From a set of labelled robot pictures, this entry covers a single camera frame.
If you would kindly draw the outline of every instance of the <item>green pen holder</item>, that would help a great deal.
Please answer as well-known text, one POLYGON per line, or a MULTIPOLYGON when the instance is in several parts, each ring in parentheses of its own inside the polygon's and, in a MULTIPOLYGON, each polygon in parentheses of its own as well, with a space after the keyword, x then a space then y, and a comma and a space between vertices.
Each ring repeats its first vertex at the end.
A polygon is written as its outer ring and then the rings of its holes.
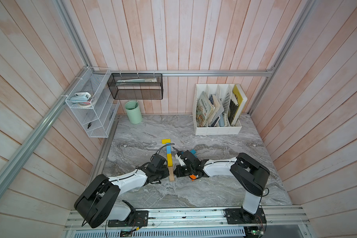
POLYGON ((140 111, 139 103, 136 100, 126 102, 125 106, 128 119, 132 124, 142 122, 142 112, 140 111))

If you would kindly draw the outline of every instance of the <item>aluminum rail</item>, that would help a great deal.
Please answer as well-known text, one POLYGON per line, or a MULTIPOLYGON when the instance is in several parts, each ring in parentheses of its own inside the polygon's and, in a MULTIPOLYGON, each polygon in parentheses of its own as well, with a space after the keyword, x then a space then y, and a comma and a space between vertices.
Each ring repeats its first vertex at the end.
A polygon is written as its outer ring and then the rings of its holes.
POLYGON ((272 67, 272 74, 263 83, 256 98, 254 99, 254 102, 251 105, 251 108, 249 110, 250 115, 252 115, 252 113, 254 113, 254 110, 257 108, 257 106, 258 106, 260 100, 262 99, 264 93, 266 92, 268 86, 272 82, 272 79, 275 77, 277 70, 280 68, 284 59, 286 58, 286 56, 290 52, 291 48, 293 47, 296 39, 299 37, 300 32, 304 28, 305 23, 311 16, 311 13, 315 9, 317 3, 318 3, 318 1, 316 1, 316 0, 308 0, 308 2, 305 4, 303 11, 301 12, 299 18, 297 19, 295 26, 293 27, 288 39, 286 40, 286 43, 284 44, 283 48, 281 49, 281 51, 279 53, 278 58, 276 59, 276 61, 274 63, 274 66, 272 67))
MULTIPOLYGON (((86 68, 83 68, 78 77, 80 77, 86 68)), ((63 95, 68 94, 78 82, 79 78, 73 80, 68 89, 63 95)), ((48 133, 53 123, 57 120, 62 110, 65 108, 66 97, 61 96, 57 102, 51 107, 46 116, 35 127, 32 133, 25 139, 22 145, 12 155, 10 160, 5 164, 4 168, 0 171, 0 198, 3 196, 7 188, 16 178, 24 164, 28 161, 29 157, 33 154, 34 150, 40 144, 41 140, 48 133)))
POLYGON ((63 0, 53 0, 57 11, 62 19, 62 21, 65 23, 67 31, 69 31, 69 34, 71 36, 71 39, 75 46, 77 47, 77 50, 79 54, 81 55, 82 61, 85 63, 86 67, 91 66, 91 61, 89 59, 89 56, 87 55, 87 52, 82 44, 81 38, 79 38, 78 33, 74 27, 74 24, 70 18, 70 15, 67 11, 67 8, 65 6, 65 3, 63 0))
MULTIPOLYGON (((226 208, 241 207, 184 207, 184 208, 146 208, 148 210, 149 228, 178 228, 178 227, 219 227, 236 226, 229 225, 224 214, 226 208)), ((309 224, 303 208, 296 205, 263 206, 267 219, 267 225, 300 225, 309 224)), ((81 226, 83 217, 77 211, 71 211, 64 230, 93 230, 88 224, 81 226)), ((106 225, 94 228, 101 230, 106 225)), ((240 226, 256 226, 257 224, 240 224, 240 226)), ((119 229, 119 227, 107 227, 107 230, 119 229)))
POLYGON ((226 76, 262 76, 269 77, 272 74, 270 70, 110 70, 111 73, 132 73, 132 74, 162 74, 169 76, 193 76, 193 77, 226 77, 226 76))

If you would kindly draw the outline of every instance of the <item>wall-mounted shelf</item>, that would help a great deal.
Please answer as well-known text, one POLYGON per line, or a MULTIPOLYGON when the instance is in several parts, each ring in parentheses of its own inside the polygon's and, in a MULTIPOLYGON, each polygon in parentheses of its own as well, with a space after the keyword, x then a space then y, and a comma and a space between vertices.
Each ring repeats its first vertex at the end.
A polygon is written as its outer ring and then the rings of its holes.
POLYGON ((108 68, 90 67, 80 78, 66 103, 81 123, 89 137, 108 137, 109 128, 119 108, 106 83, 110 77, 108 68), (77 92, 88 92, 91 98, 87 102, 71 100, 77 92))
POLYGON ((107 83, 114 99, 157 99, 161 100, 163 95, 162 74, 121 74, 112 73, 107 83), (151 79, 156 82, 129 83, 119 80, 128 79, 151 79))

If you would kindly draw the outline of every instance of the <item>book cover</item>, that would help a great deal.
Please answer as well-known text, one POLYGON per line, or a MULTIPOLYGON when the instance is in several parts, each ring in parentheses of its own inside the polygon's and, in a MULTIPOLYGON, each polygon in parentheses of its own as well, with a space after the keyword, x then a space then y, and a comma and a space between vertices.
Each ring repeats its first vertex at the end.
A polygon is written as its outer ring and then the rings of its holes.
POLYGON ((238 101, 235 95, 232 93, 230 98, 229 111, 227 115, 230 124, 233 121, 235 113, 237 112, 237 108, 238 108, 238 101))
POLYGON ((224 111, 224 108, 221 104, 221 101, 217 98, 217 96, 215 94, 210 95, 209 100, 215 107, 214 111, 207 119, 207 124, 212 125, 212 124, 214 124, 214 121, 217 120, 217 117, 219 117, 222 114, 222 112, 224 111))
POLYGON ((220 115, 220 120, 218 121, 219 126, 225 126, 224 114, 220 115))
POLYGON ((197 101, 197 106, 196 106, 197 127, 205 126, 206 121, 210 116, 210 114, 213 112, 214 108, 215 107, 205 96, 204 92, 202 92, 200 98, 197 101))
POLYGON ((235 98, 237 99, 237 102, 238 102, 238 106, 236 107, 236 111, 235 111, 235 114, 232 118, 232 120, 229 122, 231 123, 231 126, 234 126, 235 123, 237 123, 237 120, 239 118, 239 116, 241 115, 241 112, 243 110, 243 107, 242 107, 242 102, 243 102, 243 97, 242 97, 242 94, 243 94, 243 90, 242 90, 242 87, 240 84, 235 84, 234 85, 234 88, 233 88, 233 94, 235 96, 235 98))

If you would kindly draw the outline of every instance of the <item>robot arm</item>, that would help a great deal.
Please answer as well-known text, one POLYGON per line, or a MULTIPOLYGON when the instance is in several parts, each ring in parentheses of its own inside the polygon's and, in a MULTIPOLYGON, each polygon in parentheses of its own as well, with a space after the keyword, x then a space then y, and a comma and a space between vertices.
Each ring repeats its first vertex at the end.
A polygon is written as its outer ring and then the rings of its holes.
POLYGON ((191 174, 198 178, 215 175, 234 176, 246 189, 240 214, 247 221, 250 221, 249 217, 254 217, 270 175, 270 171, 265 166, 246 153, 239 153, 237 157, 231 159, 202 161, 188 150, 177 154, 176 158, 180 162, 174 171, 177 177, 191 174))
POLYGON ((148 183, 161 183, 160 180, 169 175, 165 161, 161 155, 154 154, 151 162, 133 172, 109 178, 104 174, 98 175, 77 199, 74 208, 92 228, 107 218, 129 224, 134 219, 135 209, 127 201, 116 202, 117 197, 148 183))

